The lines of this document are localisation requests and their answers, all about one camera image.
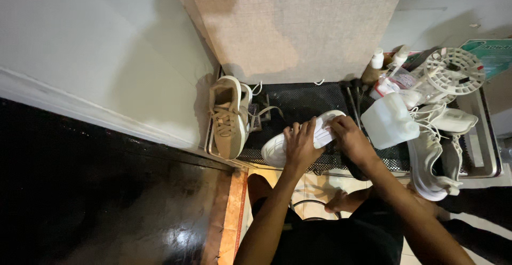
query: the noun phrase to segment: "beige sneaker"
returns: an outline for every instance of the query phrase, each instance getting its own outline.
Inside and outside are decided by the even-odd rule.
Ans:
[[[226,160],[238,157],[246,140],[247,121],[243,121],[240,113],[241,96],[240,82],[232,76],[222,76],[210,87],[214,140],[219,154]]]

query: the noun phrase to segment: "black mesh mat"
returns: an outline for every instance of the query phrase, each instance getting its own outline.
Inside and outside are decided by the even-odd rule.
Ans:
[[[268,95],[271,106],[279,107],[284,119],[276,109],[272,109],[272,120],[262,124],[262,131],[252,132],[245,143],[244,149],[237,159],[256,164],[266,164],[261,157],[261,148],[272,137],[281,134],[286,126],[293,122],[303,123],[313,116],[319,116],[325,111],[340,110],[355,120],[354,112],[347,92],[342,92],[335,82],[323,83],[320,86],[312,83],[271,84],[264,85],[260,93]],[[361,112],[372,105],[374,99],[365,93],[361,99]],[[321,172],[334,168],[347,170],[354,166],[350,160],[335,149],[335,142],[327,145],[322,156],[308,170]],[[409,171],[409,151],[407,143],[401,143],[384,150],[375,150],[390,171]]]

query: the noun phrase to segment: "plastic bottle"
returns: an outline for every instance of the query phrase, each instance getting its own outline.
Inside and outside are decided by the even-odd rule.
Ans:
[[[386,149],[419,136],[419,125],[396,92],[376,100],[361,115],[361,122],[377,149]]]
[[[382,63],[384,62],[384,50],[382,48],[376,48],[373,52],[373,57],[370,60],[370,66],[373,69],[381,69]]]
[[[395,66],[395,69],[393,70],[393,72],[391,72],[390,76],[395,75],[397,70],[400,67],[402,67],[404,62],[407,60],[409,53],[411,53],[411,47],[404,45],[400,48],[400,50],[398,52],[396,52],[393,55],[393,65]]]

